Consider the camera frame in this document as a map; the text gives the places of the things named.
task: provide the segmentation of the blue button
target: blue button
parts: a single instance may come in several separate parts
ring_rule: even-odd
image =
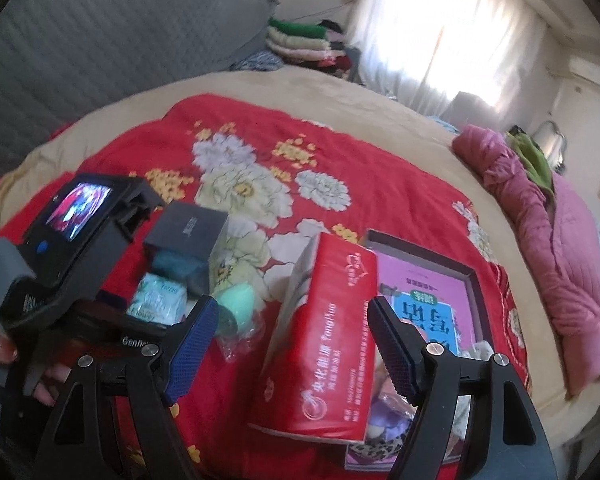
[[[36,254],[42,254],[49,248],[49,243],[46,240],[42,240],[36,247]]]

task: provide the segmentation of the blue book label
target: blue book label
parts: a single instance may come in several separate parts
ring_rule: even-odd
[[[427,334],[427,342],[440,343],[458,355],[454,314],[450,305],[439,303],[432,294],[412,290],[394,298],[393,308],[399,318],[421,328]]]

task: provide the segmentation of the white curtain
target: white curtain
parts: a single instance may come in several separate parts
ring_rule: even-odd
[[[545,31],[523,0],[361,0],[349,40],[369,88],[426,116],[466,92],[504,118]]]

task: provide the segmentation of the folded clothes stack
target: folded clothes stack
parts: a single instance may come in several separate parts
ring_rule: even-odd
[[[305,68],[327,73],[351,68],[342,29],[328,20],[306,25],[271,18],[267,47],[285,62]]]

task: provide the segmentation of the black box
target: black box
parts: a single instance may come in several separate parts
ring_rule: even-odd
[[[144,240],[152,271],[186,283],[202,296],[211,293],[226,244],[229,215],[186,202],[171,202]]]

